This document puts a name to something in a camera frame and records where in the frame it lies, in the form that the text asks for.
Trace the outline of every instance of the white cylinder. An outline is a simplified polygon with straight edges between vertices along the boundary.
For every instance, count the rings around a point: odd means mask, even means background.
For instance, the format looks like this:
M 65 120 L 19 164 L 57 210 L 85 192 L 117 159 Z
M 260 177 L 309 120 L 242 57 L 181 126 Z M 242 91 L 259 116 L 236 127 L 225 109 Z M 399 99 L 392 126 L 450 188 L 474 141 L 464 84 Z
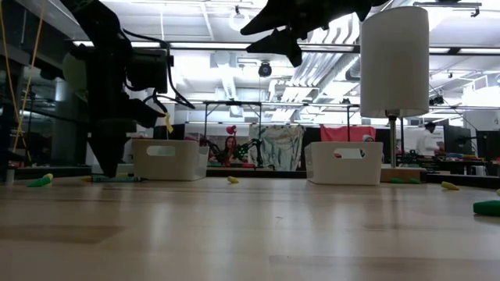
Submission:
M 379 12 L 361 28 L 361 116 L 429 112 L 429 18 L 413 6 Z

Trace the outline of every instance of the white storage bin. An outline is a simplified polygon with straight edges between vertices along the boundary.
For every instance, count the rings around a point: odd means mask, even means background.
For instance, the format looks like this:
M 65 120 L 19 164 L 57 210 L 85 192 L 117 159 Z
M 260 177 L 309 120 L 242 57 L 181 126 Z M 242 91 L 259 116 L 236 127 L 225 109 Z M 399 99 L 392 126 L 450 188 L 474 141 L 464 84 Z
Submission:
M 134 175 L 148 180 L 206 177 L 209 148 L 192 140 L 133 140 Z
M 382 147 L 377 142 L 311 143 L 305 148 L 307 179 L 316 184 L 378 185 Z

